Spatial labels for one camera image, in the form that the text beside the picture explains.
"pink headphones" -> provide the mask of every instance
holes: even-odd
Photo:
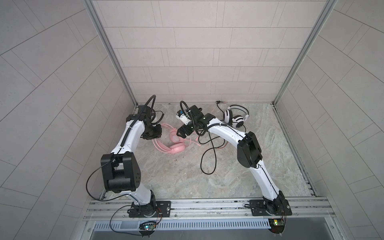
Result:
[[[176,135],[177,129],[172,127],[169,124],[162,123],[161,126],[170,130],[169,138],[175,144],[170,146],[170,147],[167,147],[162,142],[160,142],[158,139],[152,139],[153,145],[160,152],[176,154],[176,153],[179,153],[179,152],[182,152],[182,151],[185,150],[186,145],[185,145],[184,141],[189,141],[189,145],[191,144],[191,142],[194,142],[190,138],[189,139],[184,139],[184,138],[179,137],[178,135]]]

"black and white headphones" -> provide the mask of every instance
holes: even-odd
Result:
[[[233,116],[232,109],[239,109],[243,111],[246,115],[244,117],[241,115]],[[234,104],[227,108],[227,110],[224,112],[223,118],[225,123],[228,123],[232,127],[239,128],[243,126],[244,122],[249,118],[249,111],[243,106]]]

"marble floor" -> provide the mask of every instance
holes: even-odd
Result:
[[[222,119],[222,113],[216,104],[196,104],[204,114],[211,113]],[[229,104],[219,104],[226,109]],[[260,147],[266,168],[275,184],[286,197],[310,196],[303,176],[288,146],[276,116],[270,104],[242,104],[250,111],[250,118],[245,122],[247,132],[254,132]],[[156,104],[156,111],[161,110],[165,116],[161,123],[168,123],[179,128],[182,122],[175,114],[180,109],[178,104]],[[201,142],[209,140],[208,134],[200,137]],[[163,129],[161,141],[170,146],[169,131]],[[222,138],[213,140],[215,146],[223,143]],[[230,198],[230,197],[261,197],[262,192],[251,172],[237,161],[237,150],[227,144],[225,148],[216,149],[217,167],[213,174],[206,175],[200,170],[201,156],[210,143],[197,146],[191,144],[184,152],[166,154],[159,152],[152,141],[140,139],[135,152],[139,163],[142,181],[151,189],[156,199],[179,198]],[[213,150],[203,158],[203,170],[212,172],[215,165]],[[107,198],[117,196],[108,193]]]

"cable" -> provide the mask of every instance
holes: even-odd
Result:
[[[111,226],[111,221],[112,221],[112,218],[113,216],[115,216],[115,214],[120,210],[122,209],[123,207],[127,207],[127,206],[130,206],[130,205],[125,205],[125,206],[122,206],[121,208],[119,208],[111,217],[111,219],[109,220],[109,227],[111,228],[112,231],[116,232],[116,233],[126,233],[126,234],[129,234],[129,235],[134,235],[134,236],[141,236],[141,234],[133,234],[133,233],[128,233],[128,232],[118,232],[118,231],[115,231],[113,230],[112,226]]]
[[[213,139],[211,138],[211,133],[208,132],[208,135],[209,135],[210,142],[212,143],[212,147],[209,148],[209,149],[207,149],[207,150],[203,153],[203,155],[201,156],[200,170],[201,170],[204,174],[211,175],[212,173],[215,172],[215,170],[216,170],[216,165],[217,165],[217,156],[216,156],[215,148],[220,148],[220,147],[222,147],[222,146],[225,144],[225,139],[224,139],[224,142],[223,142],[223,144],[222,144],[221,146],[219,146],[219,147],[215,147],[215,146],[214,146],[214,143],[213,143],[213,141],[212,141]],[[203,165],[203,157],[204,157],[205,153],[208,152],[208,151],[211,150],[211,149],[213,149],[213,150],[214,150],[214,153],[215,153],[215,168],[214,168],[214,170],[213,170],[211,173],[206,173],[206,172],[204,172],[204,170],[203,170],[203,168],[202,168],[202,165]]]

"tiled wall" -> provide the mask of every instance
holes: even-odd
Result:
[[[93,1],[138,102],[271,102],[324,1]]]
[[[339,0],[277,105],[349,240],[384,239],[383,12]]]
[[[0,22],[0,238],[67,240],[133,104],[81,0],[3,0]]]

